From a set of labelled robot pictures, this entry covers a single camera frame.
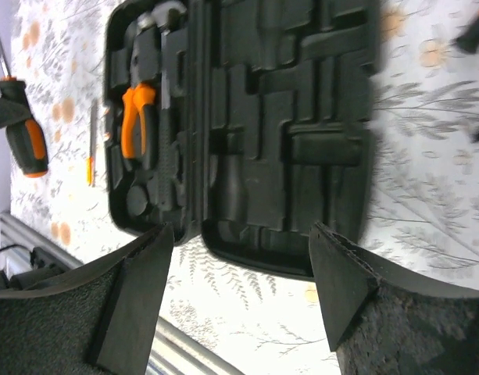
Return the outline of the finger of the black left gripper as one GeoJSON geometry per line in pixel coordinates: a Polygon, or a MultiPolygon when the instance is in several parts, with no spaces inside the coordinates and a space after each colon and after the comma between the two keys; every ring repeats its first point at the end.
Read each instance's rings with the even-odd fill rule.
{"type": "Polygon", "coordinates": [[[31,118],[30,110],[21,104],[0,97],[0,129],[31,118]]]}

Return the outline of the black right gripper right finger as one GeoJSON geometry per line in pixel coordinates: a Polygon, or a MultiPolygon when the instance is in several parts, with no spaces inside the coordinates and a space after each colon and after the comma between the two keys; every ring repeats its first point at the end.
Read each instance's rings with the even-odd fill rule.
{"type": "Polygon", "coordinates": [[[321,222],[309,234],[309,257],[330,350],[351,334],[377,291],[391,287],[437,300],[478,301],[479,290],[436,280],[361,248],[321,222]]]}

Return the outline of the large black orange screwdriver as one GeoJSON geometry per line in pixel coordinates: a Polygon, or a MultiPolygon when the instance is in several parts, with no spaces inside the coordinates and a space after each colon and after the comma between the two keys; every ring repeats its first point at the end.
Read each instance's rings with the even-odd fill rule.
{"type": "Polygon", "coordinates": [[[48,149],[41,125],[34,118],[25,92],[26,83],[10,72],[0,37],[0,129],[5,130],[9,148],[17,166],[29,178],[48,172],[48,149]]]}

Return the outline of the orange black needle-nose pliers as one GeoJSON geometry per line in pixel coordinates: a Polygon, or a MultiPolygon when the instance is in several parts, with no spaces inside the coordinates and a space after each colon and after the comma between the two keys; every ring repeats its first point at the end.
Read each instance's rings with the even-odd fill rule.
{"type": "Polygon", "coordinates": [[[159,38],[155,27],[134,37],[130,57],[130,87],[123,94],[121,152],[125,159],[141,157],[145,170],[153,170],[158,158],[159,118],[154,79],[159,74],[159,38]]]}

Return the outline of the steel claw hammer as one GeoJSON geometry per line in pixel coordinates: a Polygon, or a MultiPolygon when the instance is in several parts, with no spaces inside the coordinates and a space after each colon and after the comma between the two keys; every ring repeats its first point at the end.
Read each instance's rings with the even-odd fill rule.
{"type": "Polygon", "coordinates": [[[171,94],[169,79],[170,56],[167,37],[171,29],[178,24],[182,13],[186,12],[182,1],[165,1],[154,6],[153,10],[143,14],[141,24],[155,24],[160,33],[160,114],[159,114],[159,163],[158,163],[158,207],[161,213],[174,210],[175,197],[172,175],[173,160],[171,152],[173,121],[171,120],[171,94]]]}

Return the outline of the dark green tool case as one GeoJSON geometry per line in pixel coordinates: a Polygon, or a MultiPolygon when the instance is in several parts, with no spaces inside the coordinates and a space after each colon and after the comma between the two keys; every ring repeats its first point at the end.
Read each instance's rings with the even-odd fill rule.
{"type": "Polygon", "coordinates": [[[158,158],[121,152],[123,94],[144,13],[125,1],[105,35],[109,213],[143,234],[171,223],[220,259],[280,277],[313,278],[309,231],[364,232],[375,137],[367,124],[379,69],[378,1],[182,1],[167,37],[174,210],[158,207],[158,158]]]}

